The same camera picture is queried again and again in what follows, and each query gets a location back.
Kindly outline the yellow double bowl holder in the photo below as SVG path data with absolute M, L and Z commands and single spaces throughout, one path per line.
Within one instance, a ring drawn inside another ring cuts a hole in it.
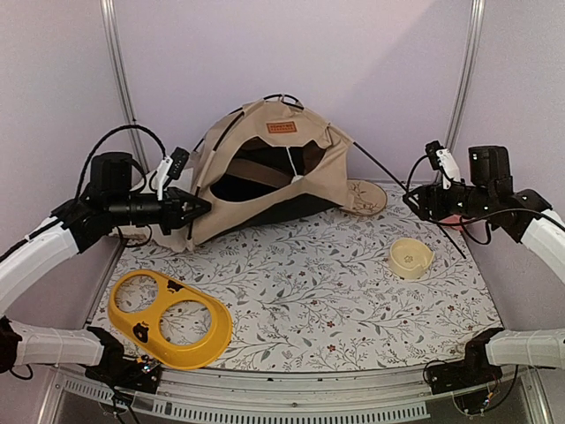
M 161 272 L 122 276 L 109 295 L 112 326 L 167 367 L 206 367 L 230 345 L 233 323 L 218 299 Z

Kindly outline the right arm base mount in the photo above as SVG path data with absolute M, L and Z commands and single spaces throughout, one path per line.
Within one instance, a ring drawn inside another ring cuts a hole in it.
M 464 346 L 462 360 L 447 362 L 432 360 L 425 365 L 423 379 L 433 394 L 471 388 L 502 378 L 500 366 L 492 365 L 486 356 L 486 344 L 502 331 L 487 329 L 476 335 Z

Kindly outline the right aluminium frame post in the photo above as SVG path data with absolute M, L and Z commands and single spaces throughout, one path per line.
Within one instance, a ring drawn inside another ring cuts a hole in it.
M 447 40 L 441 46 L 447 51 L 449 95 L 442 141 L 454 151 L 478 61 L 486 2 L 446 1 L 444 5 L 449 9 L 444 21 Z

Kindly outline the white pompom toy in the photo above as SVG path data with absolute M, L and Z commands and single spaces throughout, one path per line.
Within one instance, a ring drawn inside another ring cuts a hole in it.
M 299 180 L 301 180 L 304 176 L 300 175 L 298 173 L 297 167 L 294 163 L 294 160 L 293 160 L 293 157 L 292 157 L 292 154 L 291 154 L 289 147 L 286 147 L 286 153 L 287 153 L 287 156 L 288 156 L 288 159 L 289 159 L 289 162 L 290 162 L 290 167 L 292 168 L 292 171 L 293 171 L 293 177 L 291 179 L 291 183 L 294 184 L 294 183 L 298 182 Z

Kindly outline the cream ceramic pet bowl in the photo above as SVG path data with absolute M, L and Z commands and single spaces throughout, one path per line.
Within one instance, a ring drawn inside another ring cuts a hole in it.
M 388 265 L 393 274 L 406 280 L 418 280 L 430 269 L 434 252 L 414 238 L 400 238 L 389 248 Z

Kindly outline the aluminium frame post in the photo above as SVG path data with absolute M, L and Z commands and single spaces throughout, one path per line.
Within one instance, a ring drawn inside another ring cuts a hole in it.
M 137 123 L 137 119 L 127 81 L 124 57 L 119 39 L 115 2 L 112 0 L 101 0 L 100 6 L 102 25 L 109 52 L 110 67 L 114 75 L 119 105 L 123 113 L 124 122 L 133 125 Z M 147 155 L 142 144 L 140 132 L 135 129 L 130 129 L 127 132 L 132 145 L 134 158 L 141 165 L 143 171 L 149 171 Z
M 486 2 L 446 1 L 444 5 L 449 9 L 444 21 L 447 40 L 441 46 L 447 51 L 449 95 L 442 141 L 454 151 L 478 61 Z

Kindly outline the floral patterned table mat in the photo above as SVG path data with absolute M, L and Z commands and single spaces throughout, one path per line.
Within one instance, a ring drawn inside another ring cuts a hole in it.
M 113 278 L 154 269 L 219 299 L 230 311 L 229 370 L 342 372 L 458 360 L 465 343 L 501 319 L 461 234 L 442 233 L 385 186 L 377 216 L 330 209 L 232 232 L 176 253 L 126 250 Z M 389 248 L 417 239 L 435 254 L 423 277 L 392 273 Z

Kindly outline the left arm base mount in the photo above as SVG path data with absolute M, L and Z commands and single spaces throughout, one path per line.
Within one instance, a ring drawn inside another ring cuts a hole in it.
M 161 380 L 162 369 L 157 366 L 145 373 L 145 363 L 129 358 L 124 353 L 124 346 L 107 330 L 100 327 L 87 327 L 87 331 L 101 343 L 102 357 L 94 366 L 83 366 L 85 376 L 103 382 L 110 388 L 123 388 L 143 393 L 155 394 Z

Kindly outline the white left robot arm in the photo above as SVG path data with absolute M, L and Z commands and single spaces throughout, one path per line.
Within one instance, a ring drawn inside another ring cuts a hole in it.
M 165 235 L 210 212 L 212 206 L 177 187 L 158 187 L 151 193 L 132 189 L 132 155 L 108 152 L 88 160 L 90 181 L 78 194 L 54 209 L 40 226 L 1 257 L 1 310 L 45 274 L 84 253 L 113 230 L 126 225 L 157 225 Z M 98 369 L 113 383 L 131 376 L 132 360 L 123 345 L 98 327 L 62 330 L 26 326 L 1 318 L 1 370 L 18 366 L 72 363 Z

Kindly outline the left aluminium frame post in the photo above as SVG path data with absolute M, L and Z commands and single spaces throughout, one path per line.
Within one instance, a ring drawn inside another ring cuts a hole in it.
M 137 119 L 127 81 L 124 57 L 119 39 L 115 2 L 112 0 L 101 0 L 100 6 L 102 25 L 109 52 L 110 67 L 114 75 L 119 105 L 123 113 L 124 122 L 133 125 L 137 123 Z M 143 171 L 149 171 L 147 155 L 142 144 L 140 132 L 135 129 L 130 129 L 127 132 L 132 145 L 134 158 L 141 165 Z

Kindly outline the white fluffy cushion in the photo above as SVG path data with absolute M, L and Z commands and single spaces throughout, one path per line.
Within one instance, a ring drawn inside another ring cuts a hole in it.
M 137 227 L 135 225 L 119 226 L 112 231 L 112 235 L 118 237 L 127 248 L 145 246 L 153 237 L 150 226 Z

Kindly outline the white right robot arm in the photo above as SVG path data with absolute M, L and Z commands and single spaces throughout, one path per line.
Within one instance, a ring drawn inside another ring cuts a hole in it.
M 409 188 L 404 203 L 420 220 L 448 226 L 484 222 L 504 230 L 516 243 L 537 255 L 559 278 L 564 277 L 564 222 L 552 205 L 531 189 L 515 191 L 508 150 L 476 146 L 468 150 L 470 178 L 465 183 L 450 151 L 439 142 L 426 145 L 426 159 L 441 174 L 441 182 Z M 489 329 L 465 346 L 456 377 L 474 385 L 491 366 L 564 367 L 563 329 L 512 331 Z

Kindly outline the beige fabric pet tent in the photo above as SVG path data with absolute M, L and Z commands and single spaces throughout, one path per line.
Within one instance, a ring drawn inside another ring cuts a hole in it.
M 217 121 L 192 150 L 175 185 L 211 209 L 153 241 L 193 250 L 245 227 L 282 223 L 348 207 L 347 154 L 352 138 L 296 97 L 249 102 Z

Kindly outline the pink plastic bowl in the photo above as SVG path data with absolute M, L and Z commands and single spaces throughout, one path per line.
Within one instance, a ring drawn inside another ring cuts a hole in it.
M 453 215 L 441 220 L 441 223 L 445 224 L 449 229 L 456 230 L 461 233 L 469 234 L 470 231 L 467 229 L 467 226 L 462 225 L 462 223 L 466 223 L 468 221 L 470 221 L 470 218 L 465 218 L 459 215 Z

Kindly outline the aluminium front rail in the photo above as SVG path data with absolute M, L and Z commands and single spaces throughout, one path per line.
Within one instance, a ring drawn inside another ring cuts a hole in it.
M 106 385 L 77 366 L 54 366 L 40 423 L 555 423 L 539 371 L 435 393 L 429 366 L 269 373 L 164 369 L 154 393 Z

